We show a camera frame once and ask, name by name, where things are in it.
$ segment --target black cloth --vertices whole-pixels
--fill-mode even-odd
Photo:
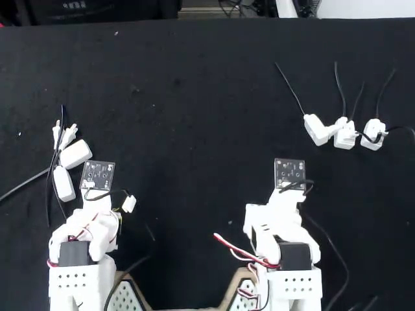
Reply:
[[[113,189],[139,198],[125,215],[119,270],[152,246],[132,272],[154,309],[218,305],[243,263],[214,232],[250,249],[242,231],[246,203],[265,203],[275,157],[304,159],[316,183],[303,207],[331,235],[351,272],[333,310],[369,295],[373,310],[412,302],[415,146],[391,133],[377,152],[316,147],[276,71],[278,61],[306,113],[325,124],[340,117],[333,62],[348,101],[368,89],[355,122],[374,116],[375,96],[393,65],[380,118],[413,125],[415,20],[149,21],[0,29],[0,193],[49,165],[52,131],[65,104],[93,158],[115,161]],[[82,167],[71,170],[78,188]],[[48,240],[44,179],[0,204],[2,310],[47,309]],[[80,194],[66,204],[80,207]],[[114,198],[115,206],[121,198]],[[53,205],[53,229],[62,223]],[[324,236],[323,304],[345,274]]]

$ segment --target white 3d-printed part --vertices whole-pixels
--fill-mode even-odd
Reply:
[[[257,290],[255,288],[254,282],[250,279],[245,279],[239,285],[239,288],[250,292],[253,295],[256,295]],[[230,304],[229,311],[249,311],[256,308],[256,300],[255,299],[247,299],[242,297],[237,292],[235,293],[235,297]]]
[[[318,268],[305,271],[268,273],[276,299],[310,299],[323,297],[322,272]]]
[[[112,307],[112,311],[144,311],[131,283],[128,281],[120,283],[111,297],[110,307]]]

